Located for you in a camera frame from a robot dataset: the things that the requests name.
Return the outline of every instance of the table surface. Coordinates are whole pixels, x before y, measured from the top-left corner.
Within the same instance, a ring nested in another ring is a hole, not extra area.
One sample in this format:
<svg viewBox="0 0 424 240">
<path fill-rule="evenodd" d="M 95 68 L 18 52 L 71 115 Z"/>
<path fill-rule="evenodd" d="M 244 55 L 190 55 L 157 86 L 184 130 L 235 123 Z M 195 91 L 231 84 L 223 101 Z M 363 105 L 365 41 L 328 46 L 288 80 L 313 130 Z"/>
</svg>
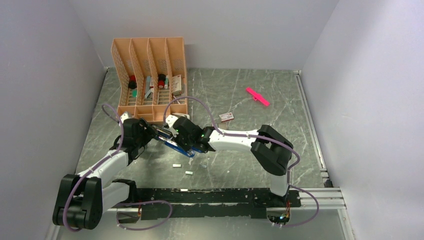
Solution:
<svg viewBox="0 0 424 240">
<path fill-rule="evenodd" d="M 292 210 L 288 224 L 306 220 L 315 210 Z M 162 221 L 143 220 L 126 224 L 130 228 L 146 228 Z M 60 228 L 58 240 L 345 240 L 337 210 L 321 210 L 308 224 L 279 228 L 265 219 L 250 217 L 193 217 L 170 218 L 165 224 L 147 231 L 130 231 L 117 227 L 114 212 L 103 214 L 100 223 L 93 230 L 70 232 Z"/>
<path fill-rule="evenodd" d="M 292 71 L 253 69 L 191 68 L 187 73 L 188 95 L 204 101 L 215 118 L 232 112 L 229 130 L 259 129 L 270 125 L 291 141 L 300 163 L 291 173 L 291 183 L 305 188 L 324 187 L 319 161 L 305 114 L 298 82 Z M 270 102 L 268 107 L 246 92 L 251 87 Z M 115 68 L 109 68 L 98 98 L 91 125 L 76 168 L 79 173 L 105 156 L 120 134 L 116 122 L 101 110 L 101 104 L 116 107 L 121 93 Z M 201 128 L 210 126 L 206 110 L 189 101 L 191 120 Z M 163 143 L 152 140 L 144 153 L 116 178 L 134 180 L 138 188 L 263 188 L 270 186 L 269 174 L 250 152 L 219 151 L 196 153 L 193 160 Z"/>
</svg>

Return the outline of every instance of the organizer compartment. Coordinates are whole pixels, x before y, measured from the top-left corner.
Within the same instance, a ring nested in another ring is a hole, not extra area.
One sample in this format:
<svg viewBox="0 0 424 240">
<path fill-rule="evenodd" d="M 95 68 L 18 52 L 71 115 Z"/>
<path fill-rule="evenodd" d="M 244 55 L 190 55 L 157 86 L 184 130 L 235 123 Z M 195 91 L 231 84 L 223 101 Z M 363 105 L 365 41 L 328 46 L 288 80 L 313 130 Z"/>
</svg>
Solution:
<svg viewBox="0 0 424 240">
<path fill-rule="evenodd" d="M 173 99 L 172 77 L 182 75 L 183 93 L 187 94 L 187 70 L 182 37 L 153 38 L 115 38 L 111 48 L 113 60 L 121 83 L 121 96 L 118 111 L 126 110 L 134 118 L 144 118 L 149 123 L 158 124 L 163 121 L 163 111 Z M 158 75 L 168 76 L 168 88 L 158 87 Z M 130 76 L 134 75 L 137 83 L 136 96 L 133 89 L 128 88 Z M 147 77 L 153 82 L 152 97 L 145 99 Z M 175 102 L 167 110 L 171 113 L 188 113 L 188 101 Z"/>
</svg>

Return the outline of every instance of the white enclosure wall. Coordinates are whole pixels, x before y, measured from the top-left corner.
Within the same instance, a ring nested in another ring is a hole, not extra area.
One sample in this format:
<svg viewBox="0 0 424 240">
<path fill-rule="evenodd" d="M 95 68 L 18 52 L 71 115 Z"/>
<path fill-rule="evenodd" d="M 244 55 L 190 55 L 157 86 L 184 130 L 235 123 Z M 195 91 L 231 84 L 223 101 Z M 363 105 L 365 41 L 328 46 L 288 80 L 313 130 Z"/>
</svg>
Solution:
<svg viewBox="0 0 424 240">
<path fill-rule="evenodd" d="M 0 239 L 41 240 L 105 71 L 68 0 L 6 0 L 0 73 Z"/>
<path fill-rule="evenodd" d="M 358 240 L 424 239 L 424 3 L 340 0 L 302 70 Z"/>
<path fill-rule="evenodd" d="M 113 38 L 184 37 L 188 67 L 299 70 L 338 0 L 70 0 L 105 66 Z"/>
</svg>

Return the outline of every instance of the pink toy airplane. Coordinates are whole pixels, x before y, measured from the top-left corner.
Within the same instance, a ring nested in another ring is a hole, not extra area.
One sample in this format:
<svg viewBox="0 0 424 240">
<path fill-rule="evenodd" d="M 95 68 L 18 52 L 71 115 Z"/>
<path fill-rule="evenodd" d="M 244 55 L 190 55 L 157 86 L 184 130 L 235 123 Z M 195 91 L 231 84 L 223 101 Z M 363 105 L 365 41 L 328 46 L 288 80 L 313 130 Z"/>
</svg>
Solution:
<svg viewBox="0 0 424 240">
<path fill-rule="evenodd" d="M 262 97 L 261 94 L 255 92 L 250 87 L 247 87 L 246 88 L 246 91 L 253 96 L 253 100 L 255 100 L 255 101 L 258 101 L 259 100 L 259 102 L 261 102 L 263 105 L 265 105 L 267 107 L 270 105 L 270 102 L 269 101 L 267 101 L 265 98 Z"/>
</svg>

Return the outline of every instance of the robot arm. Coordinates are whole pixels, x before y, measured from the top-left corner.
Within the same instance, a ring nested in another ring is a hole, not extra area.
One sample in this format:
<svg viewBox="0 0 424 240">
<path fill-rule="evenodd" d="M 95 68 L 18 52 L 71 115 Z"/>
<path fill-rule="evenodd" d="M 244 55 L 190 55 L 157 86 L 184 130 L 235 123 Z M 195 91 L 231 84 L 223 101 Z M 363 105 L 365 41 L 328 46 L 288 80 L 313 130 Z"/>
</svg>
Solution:
<svg viewBox="0 0 424 240">
<path fill-rule="evenodd" d="M 266 136 L 293 148 L 293 144 L 269 125 L 251 131 L 221 130 L 225 134 L 246 135 L 246 137 L 222 135 L 213 127 L 201 129 L 186 117 L 169 115 L 166 124 L 172 132 L 175 142 L 185 151 L 193 148 L 201 153 L 208 151 L 235 150 L 251 152 L 263 169 L 270 174 L 270 191 L 278 196 L 285 196 L 289 190 L 286 181 L 287 165 L 292 153 L 286 148 L 258 138 L 253 135 Z"/>
<path fill-rule="evenodd" d="M 121 139 L 120 152 L 113 155 L 97 169 L 91 167 L 78 174 L 68 174 L 60 182 L 56 204 L 53 211 L 53 223 L 63 226 L 64 208 L 71 190 L 81 176 L 91 172 L 77 188 L 69 205 L 66 215 L 71 227 L 81 229 L 94 229 L 100 222 L 102 214 L 118 203 L 134 203 L 139 201 L 137 187 L 134 181 L 116 179 L 112 177 L 120 170 L 127 167 L 144 151 L 151 139 L 162 141 L 186 156 L 192 157 L 194 151 L 207 153 L 208 151 L 235 150 L 251 152 L 262 167 L 270 173 L 270 191 L 278 196 L 285 196 L 289 186 L 286 181 L 287 164 L 291 152 L 287 149 L 268 142 L 248 137 L 249 135 L 262 135 L 273 138 L 293 148 L 293 145 L 268 125 L 251 131 L 225 131 L 225 133 L 244 134 L 246 137 L 222 135 L 213 127 L 200 128 L 185 116 L 169 115 L 166 118 L 167 128 L 148 124 L 144 119 L 130 118 L 124 113 L 121 116 L 124 129 L 124 138 Z M 112 155 L 118 147 L 118 136 L 113 147 L 106 154 Z"/>
</svg>

